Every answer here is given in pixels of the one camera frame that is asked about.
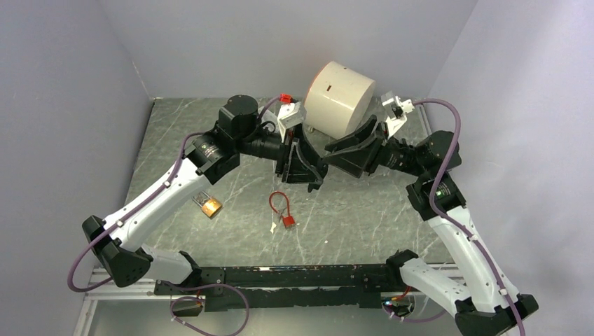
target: floor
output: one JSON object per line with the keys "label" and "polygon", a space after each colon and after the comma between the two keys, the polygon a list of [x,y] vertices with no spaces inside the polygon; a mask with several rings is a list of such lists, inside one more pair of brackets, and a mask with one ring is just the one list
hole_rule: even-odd
{"label": "floor", "polygon": [[[258,99],[260,105],[268,99]],[[209,130],[226,99],[157,99],[139,152],[127,202],[138,196],[173,163],[185,134]],[[381,114],[378,99],[367,111]],[[420,113],[396,134],[416,144],[427,132]],[[318,131],[308,139],[321,154],[332,138]],[[185,203],[148,239],[159,249],[186,251],[202,266],[320,265],[383,263],[398,249],[411,249],[428,263],[451,257],[437,235],[423,224],[406,198],[415,178],[380,167],[372,176],[353,178],[330,167],[320,190],[287,185],[273,174],[272,161],[242,156],[240,167],[208,192],[223,211],[210,220],[192,201]],[[284,191],[292,230],[277,226],[268,196]]]}

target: robotic arm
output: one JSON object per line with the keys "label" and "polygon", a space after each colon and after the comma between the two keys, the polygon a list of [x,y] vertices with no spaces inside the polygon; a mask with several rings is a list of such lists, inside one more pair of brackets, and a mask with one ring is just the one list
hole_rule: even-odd
{"label": "robotic arm", "polygon": [[[393,134],[405,123],[413,105],[392,94],[384,98],[384,105],[392,112],[388,113],[386,121],[377,122],[373,116],[354,133],[329,143],[326,146],[329,154],[321,159],[303,133],[301,122],[305,110],[301,103],[292,99],[283,101],[286,104],[279,115],[278,134],[269,132],[264,127],[266,122],[261,123],[255,99],[245,95],[231,97],[219,110],[215,126],[208,132],[186,137],[174,165],[151,187],[105,219],[91,216],[85,220],[83,230],[90,241],[89,249],[119,287],[129,286],[142,277],[168,281],[183,288],[198,286],[202,270],[187,253],[160,251],[143,243],[164,219],[190,198],[207,216],[215,216],[222,206],[206,189],[240,165],[240,154],[274,160],[275,173],[283,182],[306,183],[308,191],[319,189],[328,165],[357,178],[364,172],[372,174],[382,165],[418,177],[417,182],[406,188],[408,198],[444,241],[466,285],[443,276],[408,250],[388,258],[388,280],[427,294],[455,317],[464,335],[499,335],[517,321],[510,305],[515,305],[520,312],[521,321],[537,310],[536,301],[531,295],[519,295],[488,251],[489,259],[474,243],[482,243],[482,239],[462,194],[449,175],[441,179],[436,203],[450,217],[463,223],[467,231],[441,218],[430,207],[431,183],[453,134],[438,131],[417,146],[395,139]],[[195,139],[186,147],[190,137]],[[457,152],[456,146],[448,169],[461,164]],[[490,271],[489,262],[494,264],[502,282]],[[77,288],[71,280],[69,286],[74,291],[92,289]],[[508,295],[513,302],[507,302],[503,295]]]}

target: marble tabletop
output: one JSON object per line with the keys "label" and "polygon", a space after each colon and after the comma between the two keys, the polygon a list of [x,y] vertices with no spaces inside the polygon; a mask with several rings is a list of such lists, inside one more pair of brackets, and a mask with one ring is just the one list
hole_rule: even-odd
{"label": "marble tabletop", "polygon": [[[185,134],[212,128],[226,100],[156,100],[127,202],[167,171]],[[266,101],[258,99],[260,105]],[[366,116],[372,113],[382,113],[379,99],[372,100]],[[396,136],[410,144],[424,139],[421,112],[410,113]],[[322,155],[324,145],[333,141],[318,131],[308,133],[308,139]],[[208,190],[223,202],[220,214],[210,220],[188,201],[146,243],[186,251],[201,266],[384,263],[398,249],[411,249],[428,263],[451,261],[407,200],[405,187],[414,176],[379,167],[374,175],[357,179],[329,167],[320,190],[308,193],[306,185],[281,183],[273,165],[242,155],[241,165]],[[291,215],[298,223],[292,230],[277,226],[271,232],[274,216],[268,196],[275,190],[290,199]]]}

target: white cylinder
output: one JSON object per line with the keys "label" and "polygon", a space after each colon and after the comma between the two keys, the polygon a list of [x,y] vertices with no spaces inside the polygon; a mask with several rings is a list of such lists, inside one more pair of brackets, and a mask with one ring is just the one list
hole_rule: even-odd
{"label": "white cylinder", "polygon": [[374,80],[330,62],[314,78],[305,97],[305,123],[334,139],[353,133],[374,89]]}

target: orange wire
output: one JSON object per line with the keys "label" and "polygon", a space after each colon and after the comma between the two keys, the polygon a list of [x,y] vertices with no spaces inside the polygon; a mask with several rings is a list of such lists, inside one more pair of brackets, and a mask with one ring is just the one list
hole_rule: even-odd
{"label": "orange wire", "polygon": [[406,286],[406,289],[404,290],[404,293],[402,293],[402,295],[398,295],[398,296],[393,297],[392,298],[392,301],[398,301],[398,300],[403,299],[408,294],[408,292],[410,292],[410,290],[411,290],[410,286]]}
{"label": "orange wire", "polygon": [[282,195],[284,197],[284,199],[286,200],[286,215],[290,216],[291,215],[291,211],[289,210],[289,198],[285,195],[284,192],[282,191],[275,191],[272,194],[270,194],[270,197],[268,198],[268,204],[270,205],[270,208],[272,208],[272,210],[278,214],[278,210],[275,209],[275,206],[272,205],[272,197],[274,195]]}

